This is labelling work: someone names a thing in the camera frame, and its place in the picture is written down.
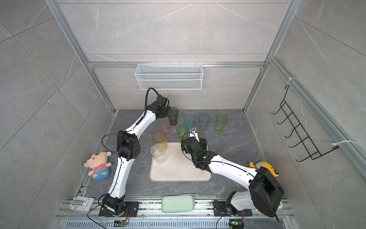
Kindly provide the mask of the clear glass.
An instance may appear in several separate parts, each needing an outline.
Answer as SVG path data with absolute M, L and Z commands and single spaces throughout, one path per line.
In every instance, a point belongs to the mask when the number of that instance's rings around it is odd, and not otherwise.
M 151 146 L 151 155 L 158 164 L 163 164 L 166 161 L 164 144 L 159 143 Z

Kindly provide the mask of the beige plastic tray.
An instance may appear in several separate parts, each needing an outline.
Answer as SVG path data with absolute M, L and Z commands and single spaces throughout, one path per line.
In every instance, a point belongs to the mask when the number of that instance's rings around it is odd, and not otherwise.
M 209 181 L 211 174 L 197 169 L 191 156 L 181 151 L 181 143 L 167 143 L 166 161 L 158 164 L 152 157 L 150 180 L 155 182 Z

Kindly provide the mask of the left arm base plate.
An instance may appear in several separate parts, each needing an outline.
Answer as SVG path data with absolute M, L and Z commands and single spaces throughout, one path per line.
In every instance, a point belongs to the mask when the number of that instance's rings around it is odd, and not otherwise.
M 108 209 L 104 204 L 99 211 L 99 217 L 136 217 L 139 210 L 138 201 L 120 202 L 117 204 L 117 212 Z

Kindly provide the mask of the yellow plush toy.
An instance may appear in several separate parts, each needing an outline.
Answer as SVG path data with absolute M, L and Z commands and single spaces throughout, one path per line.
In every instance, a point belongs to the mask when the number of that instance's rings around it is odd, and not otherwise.
M 273 166 L 270 163 L 267 163 L 265 161 L 260 161 L 256 164 L 254 164 L 253 162 L 250 162 L 249 167 L 253 168 L 253 169 L 260 169 L 261 167 L 264 167 L 264 168 L 268 169 L 274 177 L 279 176 L 279 172 L 274 170 Z

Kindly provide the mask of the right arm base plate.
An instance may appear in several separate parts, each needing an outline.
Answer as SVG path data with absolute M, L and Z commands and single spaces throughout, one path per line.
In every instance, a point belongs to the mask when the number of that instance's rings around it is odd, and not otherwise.
M 226 201 L 218 201 L 218 200 L 214 200 L 212 202 L 213 204 L 213 211 L 214 211 L 214 215 L 216 217 L 218 216 L 224 216 L 224 215 L 229 215 L 229 216 L 235 216 L 235 217 L 251 217 L 252 214 L 252 210 L 250 209 L 245 209 L 242 211 L 239 211 L 237 209 L 235 209 L 230 203 L 227 203 Z

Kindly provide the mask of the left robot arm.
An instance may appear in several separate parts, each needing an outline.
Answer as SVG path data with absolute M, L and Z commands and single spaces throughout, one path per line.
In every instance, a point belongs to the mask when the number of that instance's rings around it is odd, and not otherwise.
M 145 95 L 144 112 L 129 128 L 116 133 L 117 168 L 107 194 L 103 197 L 101 207 L 106 210 L 102 216 L 121 216 L 125 211 L 125 189 L 127 179 L 135 159 L 141 152 L 139 138 L 148 126 L 156 119 L 172 114 L 169 100 L 150 87 Z

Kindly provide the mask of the tall yellow glass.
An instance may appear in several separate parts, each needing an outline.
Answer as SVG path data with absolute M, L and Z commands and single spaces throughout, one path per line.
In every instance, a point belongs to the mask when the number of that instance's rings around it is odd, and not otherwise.
M 166 142 L 166 134 L 163 132 L 155 133 L 153 136 L 153 141 L 155 144 L 162 144 L 165 149 L 167 149 L 167 142 Z

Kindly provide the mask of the tall light green glass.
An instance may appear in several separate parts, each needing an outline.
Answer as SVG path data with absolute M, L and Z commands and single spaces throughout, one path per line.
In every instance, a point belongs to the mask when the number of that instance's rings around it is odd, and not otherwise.
M 228 117 L 224 114 L 218 114 L 215 118 L 216 123 L 215 123 L 215 132 L 220 134 L 223 132 L 224 128 L 227 125 L 228 122 Z

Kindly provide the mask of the blue glass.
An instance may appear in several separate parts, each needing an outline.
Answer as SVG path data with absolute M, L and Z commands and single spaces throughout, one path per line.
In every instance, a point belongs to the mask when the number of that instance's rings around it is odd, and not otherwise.
M 198 116 L 198 121 L 199 121 L 199 125 L 203 128 L 203 131 L 205 132 L 209 126 L 210 116 L 207 114 L 200 114 Z

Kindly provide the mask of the short amber glass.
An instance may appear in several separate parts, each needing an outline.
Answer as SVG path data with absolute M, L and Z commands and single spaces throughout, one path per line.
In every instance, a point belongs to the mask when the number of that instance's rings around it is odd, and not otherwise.
M 191 131 L 192 131 L 194 134 L 198 134 L 198 138 L 201 138 L 202 133 L 203 133 L 203 128 L 202 128 L 200 125 L 194 125 L 194 126 L 191 128 Z

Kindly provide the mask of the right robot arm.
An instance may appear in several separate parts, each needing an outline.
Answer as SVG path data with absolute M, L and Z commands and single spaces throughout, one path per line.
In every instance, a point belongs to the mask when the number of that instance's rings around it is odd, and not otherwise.
M 285 191 L 269 169 L 244 167 L 226 160 L 207 150 L 195 137 L 182 140 L 181 150 L 191 156 L 197 169 L 224 176 L 246 189 L 229 195 L 225 202 L 227 214 L 236 216 L 244 210 L 256 209 L 267 217 L 277 217 Z

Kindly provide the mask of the teal glass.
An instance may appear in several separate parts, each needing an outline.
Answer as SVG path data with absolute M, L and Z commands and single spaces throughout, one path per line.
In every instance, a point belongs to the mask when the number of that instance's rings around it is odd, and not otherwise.
M 190 130 L 194 125 L 195 125 L 195 117 L 194 115 L 186 115 L 184 117 L 184 123 L 185 123 L 185 126 L 188 128 L 188 130 Z

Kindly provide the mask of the white device left rail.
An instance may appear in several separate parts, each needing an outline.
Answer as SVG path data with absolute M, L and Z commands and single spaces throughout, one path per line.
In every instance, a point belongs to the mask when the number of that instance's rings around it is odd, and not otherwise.
M 89 212 L 94 203 L 94 198 L 76 196 L 70 204 L 70 210 Z

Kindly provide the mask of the dark grey glass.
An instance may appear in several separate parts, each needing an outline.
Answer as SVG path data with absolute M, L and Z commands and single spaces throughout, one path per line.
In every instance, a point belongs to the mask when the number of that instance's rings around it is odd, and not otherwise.
M 168 116 L 171 126 L 176 126 L 178 123 L 178 113 L 179 110 L 176 107 L 171 108 L 171 115 Z

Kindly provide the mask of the light green sponge block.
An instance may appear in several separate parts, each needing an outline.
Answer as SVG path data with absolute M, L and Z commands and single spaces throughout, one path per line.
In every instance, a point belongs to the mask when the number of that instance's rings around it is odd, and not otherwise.
M 195 199 L 192 195 L 165 196 L 162 198 L 161 211 L 163 213 L 184 213 L 192 211 Z

